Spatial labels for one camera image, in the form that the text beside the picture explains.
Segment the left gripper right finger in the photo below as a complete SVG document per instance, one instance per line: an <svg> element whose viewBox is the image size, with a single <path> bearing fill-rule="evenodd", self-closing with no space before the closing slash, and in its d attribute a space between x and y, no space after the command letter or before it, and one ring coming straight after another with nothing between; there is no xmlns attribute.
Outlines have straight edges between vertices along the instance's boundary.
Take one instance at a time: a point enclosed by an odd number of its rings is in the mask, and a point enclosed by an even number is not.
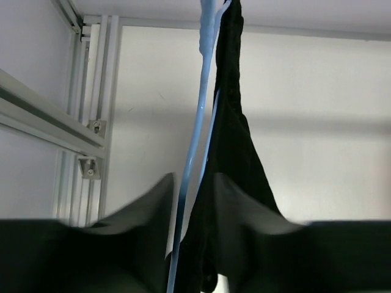
<svg viewBox="0 0 391 293"><path fill-rule="evenodd" d="M390 222L293 223L214 178L217 272L231 292L389 292Z"/></svg>

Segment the black tank top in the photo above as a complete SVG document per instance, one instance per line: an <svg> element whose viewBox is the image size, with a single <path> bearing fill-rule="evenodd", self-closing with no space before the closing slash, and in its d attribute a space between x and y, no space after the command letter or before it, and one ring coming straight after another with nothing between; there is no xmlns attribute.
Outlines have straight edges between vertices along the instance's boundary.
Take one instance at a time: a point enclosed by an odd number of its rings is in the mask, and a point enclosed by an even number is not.
<svg viewBox="0 0 391 293"><path fill-rule="evenodd" d="M216 48L216 118L208 161L180 245L176 292L212 292L226 275L234 291L282 292L284 232L241 107L241 3L223 14Z"/></svg>

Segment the blue hanger of black top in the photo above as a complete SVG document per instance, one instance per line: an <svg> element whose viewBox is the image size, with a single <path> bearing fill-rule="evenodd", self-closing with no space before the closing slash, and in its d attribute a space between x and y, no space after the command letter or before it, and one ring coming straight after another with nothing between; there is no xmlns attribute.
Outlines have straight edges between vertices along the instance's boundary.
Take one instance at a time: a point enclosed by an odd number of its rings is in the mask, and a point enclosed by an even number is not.
<svg viewBox="0 0 391 293"><path fill-rule="evenodd" d="M231 1L225 1L222 7L219 10L216 10L215 1L200 2L201 16L199 29L199 52L202 55L202 69L200 74L199 97L191 142L189 145L186 164L183 170L178 194L177 214L174 228L174 242L172 247L172 254L170 257L170 269L166 289L167 292L174 291L186 196L203 126L208 80L210 76L211 60L213 57L214 46L216 43L217 33L220 29L221 18L224 12L229 8L231 3Z"/></svg>

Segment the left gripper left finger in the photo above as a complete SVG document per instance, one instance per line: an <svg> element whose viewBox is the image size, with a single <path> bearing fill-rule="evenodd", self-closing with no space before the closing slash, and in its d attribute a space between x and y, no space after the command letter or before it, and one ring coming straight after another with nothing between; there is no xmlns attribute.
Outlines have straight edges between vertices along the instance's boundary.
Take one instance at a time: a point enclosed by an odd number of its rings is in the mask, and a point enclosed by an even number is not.
<svg viewBox="0 0 391 293"><path fill-rule="evenodd" d="M164 292L175 177L91 226L1 221L2 292Z"/></svg>

